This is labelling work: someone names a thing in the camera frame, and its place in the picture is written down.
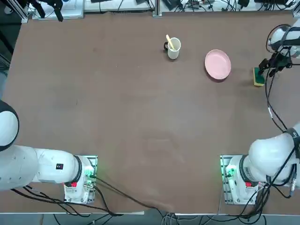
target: brown table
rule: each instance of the brown table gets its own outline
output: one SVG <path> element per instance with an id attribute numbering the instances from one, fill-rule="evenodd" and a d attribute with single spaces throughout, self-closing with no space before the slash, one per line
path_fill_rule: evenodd
<path id="1" fill-rule="evenodd" d="M 221 154 L 245 154 L 257 138 L 278 135 L 264 88 L 252 67 L 264 57 L 270 30 L 293 23 L 291 13 L 89 15 L 82 20 L 34 22 L 21 27 L 4 100 L 20 117 L 16 143 L 97 154 L 98 174 L 160 209 L 216 213 Z M 176 61 L 163 53 L 165 35 L 178 37 Z M 211 81 L 203 60 L 225 51 L 232 72 Z M 285 69 L 271 101 L 288 126 L 299 119 L 300 76 Z M 50 196 L 62 185 L 38 184 Z M 113 211 L 144 208 L 103 189 Z M 11 191 L 1 212 L 58 212 Z M 290 200 L 272 191 L 264 213 L 300 214 L 300 192 Z M 102 206 L 99 197 L 96 206 Z M 241 207 L 222 203 L 221 213 Z M 96 210 L 80 207 L 81 212 Z"/>

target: pink plate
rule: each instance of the pink plate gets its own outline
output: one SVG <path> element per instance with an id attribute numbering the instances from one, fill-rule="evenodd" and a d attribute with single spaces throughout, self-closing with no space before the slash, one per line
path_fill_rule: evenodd
<path id="1" fill-rule="evenodd" d="M 231 62 L 225 52 L 214 49 L 205 57 L 205 68 L 212 78 L 223 80 L 230 73 Z"/>

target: green sponge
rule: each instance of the green sponge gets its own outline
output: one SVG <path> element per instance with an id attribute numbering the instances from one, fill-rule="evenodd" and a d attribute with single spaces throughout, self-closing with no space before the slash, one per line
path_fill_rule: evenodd
<path id="1" fill-rule="evenodd" d="M 259 75 L 258 71 L 259 71 L 258 67 L 253 68 L 253 82 L 254 82 L 254 86 L 262 87 L 264 86 L 264 77 L 262 74 Z"/>

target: mug handle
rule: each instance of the mug handle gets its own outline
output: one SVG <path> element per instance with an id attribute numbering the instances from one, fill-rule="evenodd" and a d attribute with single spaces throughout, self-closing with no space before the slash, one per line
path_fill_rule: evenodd
<path id="1" fill-rule="evenodd" d="M 166 45 L 168 45 L 168 42 L 167 42 L 167 41 L 164 43 L 164 50 L 165 50 L 165 52 L 168 51 L 168 48 L 166 47 Z"/>

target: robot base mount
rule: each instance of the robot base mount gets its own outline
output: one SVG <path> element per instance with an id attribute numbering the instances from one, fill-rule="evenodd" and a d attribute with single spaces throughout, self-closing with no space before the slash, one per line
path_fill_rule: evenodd
<path id="1" fill-rule="evenodd" d="M 90 178 L 90 175 L 97 175 L 98 156 L 86 155 L 78 156 L 82 163 L 82 173 L 79 181 L 72 186 L 67 187 L 64 185 L 65 202 L 87 204 L 95 201 L 95 189 L 96 184 L 94 178 Z"/>
<path id="2" fill-rule="evenodd" d="M 226 204 L 245 205 L 253 193 L 258 190 L 258 185 L 247 187 L 248 185 L 240 177 L 239 162 L 241 158 L 242 155 L 220 156 L 223 192 Z M 248 203 L 249 205 L 255 204 L 256 196 L 257 194 L 252 197 Z"/>

